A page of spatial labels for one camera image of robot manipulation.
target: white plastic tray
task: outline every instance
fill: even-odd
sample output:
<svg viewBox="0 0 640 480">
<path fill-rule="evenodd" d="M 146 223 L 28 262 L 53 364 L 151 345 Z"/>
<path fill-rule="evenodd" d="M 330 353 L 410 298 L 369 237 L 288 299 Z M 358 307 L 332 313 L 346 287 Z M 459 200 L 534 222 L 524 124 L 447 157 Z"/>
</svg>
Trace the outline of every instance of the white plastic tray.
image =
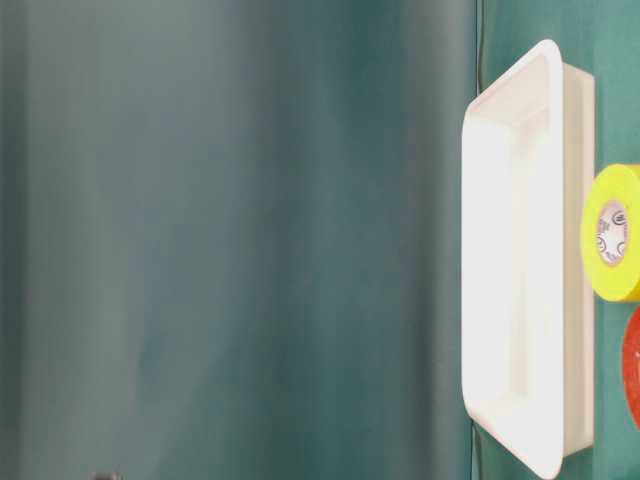
<svg viewBox="0 0 640 480">
<path fill-rule="evenodd" d="M 593 144 L 593 77 L 551 40 L 464 118 L 464 402 L 546 479 L 593 443 L 593 293 L 579 253 Z"/>
</svg>

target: red tape roll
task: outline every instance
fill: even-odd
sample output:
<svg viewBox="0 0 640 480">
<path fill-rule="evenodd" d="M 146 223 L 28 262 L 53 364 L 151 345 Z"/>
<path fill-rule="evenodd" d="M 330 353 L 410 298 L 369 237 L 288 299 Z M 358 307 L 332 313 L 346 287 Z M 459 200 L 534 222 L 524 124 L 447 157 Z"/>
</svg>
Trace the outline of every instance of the red tape roll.
<svg viewBox="0 0 640 480">
<path fill-rule="evenodd" d="M 631 416 L 640 429 L 640 307 L 627 324 L 622 341 L 622 379 Z"/>
</svg>

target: yellow tape roll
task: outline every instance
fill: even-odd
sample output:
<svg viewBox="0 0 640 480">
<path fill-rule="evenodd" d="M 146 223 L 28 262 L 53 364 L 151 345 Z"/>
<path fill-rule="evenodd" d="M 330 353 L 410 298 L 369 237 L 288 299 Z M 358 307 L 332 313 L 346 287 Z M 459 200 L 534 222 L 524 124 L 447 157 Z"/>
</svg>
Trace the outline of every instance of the yellow tape roll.
<svg viewBox="0 0 640 480">
<path fill-rule="evenodd" d="M 610 165 L 582 212 L 582 261 L 598 295 L 640 300 L 640 165 Z"/>
</svg>

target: tape roll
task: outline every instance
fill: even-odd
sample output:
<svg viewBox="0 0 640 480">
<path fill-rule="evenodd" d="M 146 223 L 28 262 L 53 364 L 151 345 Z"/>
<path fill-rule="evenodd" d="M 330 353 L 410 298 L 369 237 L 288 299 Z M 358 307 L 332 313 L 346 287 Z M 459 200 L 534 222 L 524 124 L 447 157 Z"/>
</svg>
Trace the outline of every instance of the tape roll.
<svg viewBox="0 0 640 480">
<path fill-rule="evenodd" d="M 622 379 L 631 417 L 640 429 L 640 308 L 633 312 L 624 332 Z"/>
<path fill-rule="evenodd" d="M 600 172 L 587 196 L 580 236 L 595 292 L 611 302 L 640 300 L 640 165 L 610 165 Z"/>
</svg>

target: teal backdrop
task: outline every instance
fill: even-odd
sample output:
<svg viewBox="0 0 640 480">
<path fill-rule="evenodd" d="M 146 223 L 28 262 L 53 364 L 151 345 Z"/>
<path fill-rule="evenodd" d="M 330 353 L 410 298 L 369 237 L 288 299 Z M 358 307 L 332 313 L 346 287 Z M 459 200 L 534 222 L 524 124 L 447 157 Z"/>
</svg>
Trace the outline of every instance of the teal backdrop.
<svg viewBox="0 0 640 480">
<path fill-rule="evenodd" d="M 611 163 L 638 163 L 640 143 L 640 3 L 569 0 L 484 0 L 479 52 L 481 88 L 529 48 L 552 38 L 565 62 L 596 81 L 596 171 Z M 596 301 L 595 442 L 565 460 L 560 480 L 640 478 L 640 432 L 624 399 L 622 335 L 636 304 Z M 537 478 L 488 434 L 476 430 L 474 478 Z"/>
<path fill-rule="evenodd" d="M 469 478 L 475 30 L 472 0 L 2 0 L 0 476 Z"/>
</svg>

